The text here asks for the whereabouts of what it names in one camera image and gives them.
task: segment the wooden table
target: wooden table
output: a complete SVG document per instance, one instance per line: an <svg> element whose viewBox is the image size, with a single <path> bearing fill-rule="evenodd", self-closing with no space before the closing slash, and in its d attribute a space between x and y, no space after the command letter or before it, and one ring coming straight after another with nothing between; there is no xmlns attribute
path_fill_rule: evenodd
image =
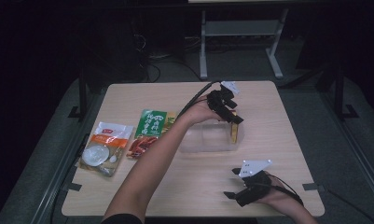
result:
<svg viewBox="0 0 374 224"><path fill-rule="evenodd" d="M223 191L239 192L243 182L231 172L243 160L272 160L266 170L279 176L301 197L305 207L321 216L325 209L316 190L305 191L302 184L313 183L298 140L284 110L276 87L269 81L236 82L241 93L234 101L244 119L244 139L235 151L183 153L173 163L155 192L148 217L268 217L279 216L263 204L240 207ZM116 84L108 88L95 121L138 124L143 109L179 111L205 83ZM209 90L219 90L216 84ZM113 177L77 169L73 183L80 191L69 190L62 207L65 216L102 216L112 197L135 164L125 157Z"/></svg>

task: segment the plastic box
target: plastic box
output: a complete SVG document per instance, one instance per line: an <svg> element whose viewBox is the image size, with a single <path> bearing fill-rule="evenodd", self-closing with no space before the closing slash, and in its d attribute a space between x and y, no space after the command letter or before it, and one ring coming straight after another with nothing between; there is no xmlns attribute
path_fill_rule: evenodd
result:
<svg viewBox="0 0 374 224"><path fill-rule="evenodd" d="M236 150L243 138L242 123L238 127L236 143L232 143L230 129L230 123L216 119L195 124L187 131L179 149L182 152Z"/></svg>

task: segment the human hand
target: human hand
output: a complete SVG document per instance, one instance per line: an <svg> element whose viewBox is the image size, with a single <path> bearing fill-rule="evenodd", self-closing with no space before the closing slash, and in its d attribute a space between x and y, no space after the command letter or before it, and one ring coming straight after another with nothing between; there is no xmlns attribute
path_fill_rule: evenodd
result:
<svg viewBox="0 0 374 224"><path fill-rule="evenodd" d="M187 120L189 126L204 122L207 119L223 120L207 105L207 95L199 97L195 104L181 115L180 119Z"/></svg>
<svg viewBox="0 0 374 224"><path fill-rule="evenodd" d="M269 178L271 179L271 184L273 186L279 186L284 188L283 183L280 182L277 178L270 175ZM257 200L256 202L270 205L278 212L288 217L291 217L296 223L317 223L314 217L310 214L308 210L306 210L305 207L303 207L303 205L301 205L291 196L282 193L279 190L270 189L270 192L265 197Z"/></svg>

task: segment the black wire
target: black wire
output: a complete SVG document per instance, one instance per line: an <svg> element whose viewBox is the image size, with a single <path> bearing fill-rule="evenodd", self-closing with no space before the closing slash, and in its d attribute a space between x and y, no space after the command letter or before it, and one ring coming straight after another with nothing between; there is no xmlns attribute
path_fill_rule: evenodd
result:
<svg viewBox="0 0 374 224"><path fill-rule="evenodd" d="M187 67L190 71L192 71L192 73L195 75L195 77L198 78L199 81L202 81L201 77L195 72L195 70L193 70L189 65L187 65L186 63L181 63L181 62L177 62L177 61L172 61L172 62L155 62L155 63L179 63L185 67Z"/></svg>
<svg viewBox="0 0 374 224"><path fill-rule="evenodd" d="M220 80L212 81L208 83L203 89L201 89L196 95L187 103L187 105L181 110L181 112L178 114L177 118L179 118L181 115L183 115L188 109L190 109L196 102L196 100L205 92L207 91L213 84L216 82L221 82Z"/></svg>
<svg viewBox="0 0 374 224"><path fill-rule="evenodd" d="M153 81L151 81L151 77L149 76L149 74L147 74L148 81L150 81L152 83L157 82L159 80L159 78L160 78L160 75L161 75L160 69L157 66L155 66L154 64L152 64L152 63L149 63L148 65L152 66L152 67L154 67L154 68L156 68L158 70L158 76Z"/></svg>
<svg viewBox="0 0 374 224"><path fill-rule="evenodd" d="M358 212L360 212L362 215L364 215L367 219L369 219L372 223L374 223L374 219L373 217L371 217L370 215L368 215L366 212L364 212L362 209L358 208L357 206L355 206L354 204L350 203L349 201L345 200L344 198L340 197L340 195L338 195L337 193L335 193L334 191L330 190L330 189L326 189L326 191L330 194L332 194L333 196L335 196L336 198L338 198L339 200L343 201L344 203L347 203L348 205L350 205L353 209L357 210Z"/></svg>
<svg viewBox="0 0 374 224"><path fill-rule="evenodd" d="M280 180L280 181L281 181L283 184L285 184L289 189L291 189L292 191L294 191L294 190L291 188L291 186L289 186L287 183L285 183L285 181L283 181L283 180L280 179L279 177L277 177L277 176L275 176L275 175L268 175L268 176L272 176L272 177L274 177L274 178Z"/></svg>
<svg viewBox="0 0 374 224"><path fill-rule="evenodd" d="M202 102L202 101L206 101L207 99L203 99L203 100L199 100L199 101L195 101L195 103L193 103L192 105L195 105L195 104L197 104L197 103L200 103L200 102Z"/></svg>

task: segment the food package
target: food package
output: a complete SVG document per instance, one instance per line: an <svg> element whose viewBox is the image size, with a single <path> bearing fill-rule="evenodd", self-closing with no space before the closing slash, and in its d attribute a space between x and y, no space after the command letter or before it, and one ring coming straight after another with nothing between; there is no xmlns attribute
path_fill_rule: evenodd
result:
<svg viewBox="0 0 374 224"><path fill-rule="evenodd" d="M158 138L174 124L175 112L163 112L145 109L138 123L134 141L128 150L127 157L138 159Z"/></svg>
<svg viewBox="0 0 374 224"><path fill-rule="evenodd" d="M132 126L100 122L82 153L79 167L112 176L132 131Z"/></svg>

